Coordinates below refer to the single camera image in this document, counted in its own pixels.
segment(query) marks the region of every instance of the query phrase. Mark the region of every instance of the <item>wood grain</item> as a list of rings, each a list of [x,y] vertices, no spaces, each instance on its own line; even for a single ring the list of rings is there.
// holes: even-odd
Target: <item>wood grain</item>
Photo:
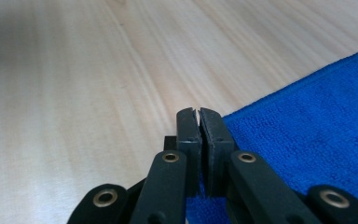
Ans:
[[[64,223],[222,115],[358,51],[358,1],[0,0],[0,223]]]

